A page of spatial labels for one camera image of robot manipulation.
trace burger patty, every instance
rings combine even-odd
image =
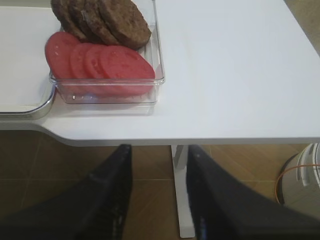
[[[51,0],[51,8],[56,18],[61,22],[64,31],[72,34],[80,42],[88,42],[86,35],[73,22],[69,13],[70,0]]]
[[[120,45],[112,35],[108,26],[99,13],[99,0],[85,0],[83,16],[91,31],[96,34],[106,45]]]
[[[147,44],[151,31],[131,0],[99,0],[98,3],[104,22],[122,45],[136,50]]]
[[[93,44],[102,44],[102,40],[95,35],[88,26],[83,17],[82,11],[85,8],[85,0],[69,0],[69,13],[72,20],[79,26],[82,32],[86,35],[88,40]]]

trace table leg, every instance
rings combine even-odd
[[[172,145],[171,151],[180,237],[183,239],[193,238],[196,234],[189,208],[186,184],[188,146]]]

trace red tomato slice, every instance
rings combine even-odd
[[[89,79],[90,76],[84,68],[85,55],[93,46],[92,43],[81,43],[75,46],[70,54],[71,73],[76,79]]]
[[[104,48],[107,46],[105,45],[92,45],[88,48],[85,58],[84,58],[84,69],[86,73],[88,73],[88,78],[93,79],[108,79],[109,77],[104,74],[100,65],[99,65],[99,56]],[[110,97],[110,96],[117,96],[118,92],[114,89],[113,86],[104,86],[104,85],[97,85],[97,86],[88,86],[86,87],[89,93]]]
[[[153,67],[136,51],[124,46],[105,47],[99,57],[99,64],[105,76],[110,79],[154,79]],[[114,86],[114,92],[121,96],[139,96],[148,93],[153,86]]]
[[[106,76],[102,71],[98,61],[101,51],[106,48],[105,45],[95,44],[91,46],[85,54],[84,68],[93,79],[105,79]]]
[[[45,57],[56,79],[73,78],[69,58],[72,49],[78,44],[78,39],[63,31],[49,38],[45,46]]]

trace tiled floor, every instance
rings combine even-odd
[[[320,1],[286,2],[320,53]],[[204,148],[240,181],[274,199],[274,180],[280,167],[305,146],[206,145]],[[70,147],[38,132],[0,131],[0,218],[68,189],[114,149]],[[133,172],[124,239],[179,239],[170,147],[134,147]]]

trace metal tray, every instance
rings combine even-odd
[[[55,87],[44,49],[59,28],[49,0],[0,0],[0,120],[49,112]]]

